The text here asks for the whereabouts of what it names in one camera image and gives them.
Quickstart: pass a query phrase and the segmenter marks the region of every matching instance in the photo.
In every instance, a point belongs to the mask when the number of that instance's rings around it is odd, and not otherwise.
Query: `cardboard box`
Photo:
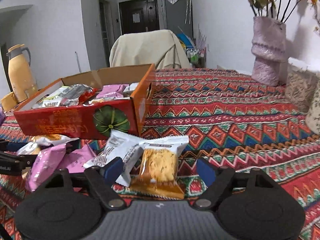
[[[31,109],[41,98],[62,85],[85,84],[101,89],[103,85],[135,82],[139,85],[127,99],[90,106]],[[154,64],[103,68],[56,80],[20,104],[14,116],[26,135],[63,134],[81,139],[106,139],[112,128],[141,135],[154,88]]]

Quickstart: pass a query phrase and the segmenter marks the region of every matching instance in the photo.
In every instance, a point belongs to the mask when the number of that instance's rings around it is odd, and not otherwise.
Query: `purple vase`
[[[252,78],[268,86],[279,82],[280,63],[286,60],[286,25],[278,20],[254,17],[251,52],[256,56]]]

